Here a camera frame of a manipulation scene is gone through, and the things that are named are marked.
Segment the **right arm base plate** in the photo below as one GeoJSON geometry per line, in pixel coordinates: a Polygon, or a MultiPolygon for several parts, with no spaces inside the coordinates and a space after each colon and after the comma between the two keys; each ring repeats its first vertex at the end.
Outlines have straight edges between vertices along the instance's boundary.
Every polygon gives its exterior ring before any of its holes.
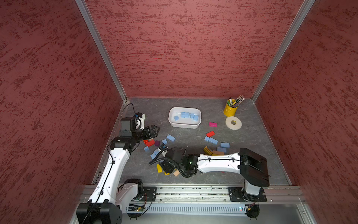
{"type": "Polygon", "coordinates": [[[260,191],[258,196],[255,196],[245,193],[243,187],[228,187],[228,195],[230,197],[231,202],[245,202],[245,203],[267,202],[264,189],[261,187],[259,190],[260,191]]]}

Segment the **long blue block right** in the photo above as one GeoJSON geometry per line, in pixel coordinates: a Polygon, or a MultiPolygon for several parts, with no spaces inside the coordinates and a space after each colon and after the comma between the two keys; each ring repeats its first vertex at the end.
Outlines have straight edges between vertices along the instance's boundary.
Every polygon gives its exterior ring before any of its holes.
{"type": "Polygon", "coordinates": [[[214,145],[217,145],[218,144],[218,141],[214,138],[209,138],[209,142],[214,144],[214,145]]]}

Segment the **long blue block left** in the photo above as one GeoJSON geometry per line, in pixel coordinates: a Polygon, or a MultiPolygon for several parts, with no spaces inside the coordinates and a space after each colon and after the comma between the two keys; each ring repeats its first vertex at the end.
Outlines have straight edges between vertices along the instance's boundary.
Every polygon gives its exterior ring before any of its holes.
{"type": "Polygon", "coordinates": [[[170,141],[174,142],[176,140],[175,137],[173,137],[172,135],[168,134],[167,135],[167,139],[169,139],[170,141]]]}

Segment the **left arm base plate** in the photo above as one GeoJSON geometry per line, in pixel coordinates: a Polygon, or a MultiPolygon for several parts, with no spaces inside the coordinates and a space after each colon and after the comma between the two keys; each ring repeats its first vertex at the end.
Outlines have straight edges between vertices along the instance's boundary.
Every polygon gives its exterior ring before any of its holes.
{"type": "Polygon", "coordinates": [[[140,202],[155,202],[157,195],[157,187],[144,186],[139,191],[140,202]]]}

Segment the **red block right cluster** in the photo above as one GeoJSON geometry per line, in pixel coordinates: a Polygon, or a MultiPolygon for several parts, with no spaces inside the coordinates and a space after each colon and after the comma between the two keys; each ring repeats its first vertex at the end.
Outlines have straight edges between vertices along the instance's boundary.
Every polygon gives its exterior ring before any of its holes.
{"type": "Polygon", "coordinates": [[[214,136],[215,135],[215,132],[214,131],[210,131],[210,132],[208,132],[207,134],[206,134],[206,136],[207,137],[212,137],[212,136],[214,136]]]}

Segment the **white tape roll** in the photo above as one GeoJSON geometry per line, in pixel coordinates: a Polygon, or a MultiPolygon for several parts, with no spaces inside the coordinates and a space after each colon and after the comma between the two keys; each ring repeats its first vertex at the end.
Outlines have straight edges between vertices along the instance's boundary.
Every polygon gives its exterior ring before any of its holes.
{"type": "Polygon", "coordinates": [[[239,130],[242,127],[242,121],[235,116],[227,117],[225,123],[231,130],[239,130]]]}

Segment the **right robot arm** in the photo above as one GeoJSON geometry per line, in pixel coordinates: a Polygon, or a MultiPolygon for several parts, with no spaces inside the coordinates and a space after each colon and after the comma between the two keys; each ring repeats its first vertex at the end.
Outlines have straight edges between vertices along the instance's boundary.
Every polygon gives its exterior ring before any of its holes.
{"type": "Polygon", "coordinates": [[[238,153],[230,155],[186,154],[179,148],[165,149],[150,162],[157,163],[165,173],[178,171],[184,178],[200,173],[229,172],[240,174],[244,178],[243,187],[228,189],[232,202],[266,202],[264,188],[270,186],[267,159],[248,148],[240,148],[238,153]]]}

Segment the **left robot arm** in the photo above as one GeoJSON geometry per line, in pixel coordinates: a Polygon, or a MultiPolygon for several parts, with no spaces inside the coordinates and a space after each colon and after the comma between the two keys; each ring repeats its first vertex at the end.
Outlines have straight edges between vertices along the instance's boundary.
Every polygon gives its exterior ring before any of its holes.
{"type": "Polygon", "coordinates": [[[119,181],[136,145],[158,136],[160,128],[146,127],[144,121],[143,113],[121,119],[120,134],[107,147],[109,158],[97,187],[88,201],[77,207],[80,224],[120,224],[129,202],[143,193],[141,180],[127,180],[122,189],[119,181]]]}

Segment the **striped yellow block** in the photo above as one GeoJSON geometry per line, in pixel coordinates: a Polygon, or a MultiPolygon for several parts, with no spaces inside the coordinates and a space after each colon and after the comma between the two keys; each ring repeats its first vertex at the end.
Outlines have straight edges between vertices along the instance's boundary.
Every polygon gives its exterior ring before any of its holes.
{"type": "Polygon", "coordinates": [[[204,154],[205,155],[212,155],[213,151],[211,149],[209,149],[207,146],[205,146],[203,148],[204,154]]]}

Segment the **long blue block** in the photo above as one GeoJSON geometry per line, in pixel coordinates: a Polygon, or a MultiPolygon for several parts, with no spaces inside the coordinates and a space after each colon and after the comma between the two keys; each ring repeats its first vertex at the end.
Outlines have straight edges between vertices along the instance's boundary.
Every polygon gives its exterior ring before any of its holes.
{"type": "Polygon", "coordinates": [[[218,141],[214,138],[209,138],[209,142],[214,144],[214,145],[217,145],[218,144],[218,141]]]}
{"type": "Polygon", "coordinates": [[[169,139],[170,141],[174,142],[176,140],[175,137],[173,137],[172,135],[168,134],[167,135],[167,139],[169,139]]]}

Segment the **yellow pen holder can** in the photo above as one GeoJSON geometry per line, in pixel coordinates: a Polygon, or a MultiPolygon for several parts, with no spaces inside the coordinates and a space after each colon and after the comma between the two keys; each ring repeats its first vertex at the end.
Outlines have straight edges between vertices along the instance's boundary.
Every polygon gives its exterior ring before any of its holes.
{"type": "Polygon", "coordinates": [[[235,106],[236,103],[237,103],[237,100],[235,100],[235,99],[227,100],[227,103],[226,103],[224,111],[223,111],[225,116],[231,117],[231,116],[235,115],[236,110],[237,110],[237,107],[235,106]]]}

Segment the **long red block left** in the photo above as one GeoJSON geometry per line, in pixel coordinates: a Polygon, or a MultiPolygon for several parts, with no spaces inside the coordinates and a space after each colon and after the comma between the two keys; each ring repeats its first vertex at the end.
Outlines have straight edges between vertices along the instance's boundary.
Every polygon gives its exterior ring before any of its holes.
{"type": "Polygon", "coordinates": [[[155,140],[148,141],[148,142],[146,143],[146,145],[147,145],[148,147],[151,147],[151,146],[155,145],[155,140]]]}

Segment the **pens in can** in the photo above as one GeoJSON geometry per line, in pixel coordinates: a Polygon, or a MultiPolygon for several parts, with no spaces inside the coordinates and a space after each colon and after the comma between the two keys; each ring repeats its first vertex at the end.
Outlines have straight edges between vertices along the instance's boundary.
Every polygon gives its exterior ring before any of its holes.
{"type": "Polygon", "coordinates": [[[236,99],[229,98],[227,101],[227,105],[231,108],[237,108],[244,100],[245,98],[242,95],[236,99]]]}

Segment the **magenta flat block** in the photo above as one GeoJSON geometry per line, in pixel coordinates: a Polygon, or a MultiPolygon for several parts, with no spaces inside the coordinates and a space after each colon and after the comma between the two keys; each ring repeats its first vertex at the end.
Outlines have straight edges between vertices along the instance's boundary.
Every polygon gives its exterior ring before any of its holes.
{"type": "Polygon", "coordinates": [[[209,126],[210,126],[210,127],[218,127],[218,124],[217,124],[217,123],[214,123],[214,122],[210,122],[210,123],[209,123],[209,126]]]}

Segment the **white plastic tray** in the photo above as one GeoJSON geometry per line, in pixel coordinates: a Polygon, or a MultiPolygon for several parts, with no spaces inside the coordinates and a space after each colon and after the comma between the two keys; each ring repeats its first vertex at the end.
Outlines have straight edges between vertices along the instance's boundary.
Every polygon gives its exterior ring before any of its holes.
{"type": "Polygon", "coordinates": [[[172,127],[197,129],[201,117],[201,111],[197,108],[173,107],[169,111],[168,121],[172,127]],[[179,120],[174,120],[174,116],[178,116],[179,120]]]}

